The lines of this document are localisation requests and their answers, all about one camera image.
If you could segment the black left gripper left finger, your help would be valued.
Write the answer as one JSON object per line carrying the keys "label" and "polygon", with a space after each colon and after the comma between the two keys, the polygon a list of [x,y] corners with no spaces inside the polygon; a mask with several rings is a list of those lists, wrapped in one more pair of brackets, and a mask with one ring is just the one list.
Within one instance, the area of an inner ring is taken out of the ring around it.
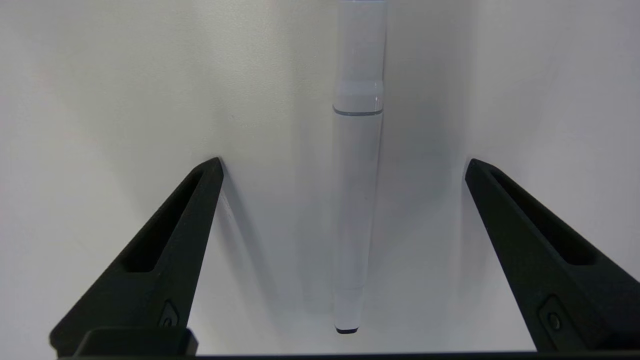
{"label": "black left gripper left finger", "polygon": [[187,327],[224,180],[215,157],[195,166],[62,320],[59,357],[184,357]]}

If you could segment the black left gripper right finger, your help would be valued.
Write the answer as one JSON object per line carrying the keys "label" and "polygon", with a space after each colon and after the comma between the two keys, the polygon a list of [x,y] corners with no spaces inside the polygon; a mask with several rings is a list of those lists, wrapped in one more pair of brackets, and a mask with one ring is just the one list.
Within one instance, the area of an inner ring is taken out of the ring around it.
{"label": "black left gripper right finger", "polygon": [[494,165],[465,182],[538,351],[639,349],[633,276]]}

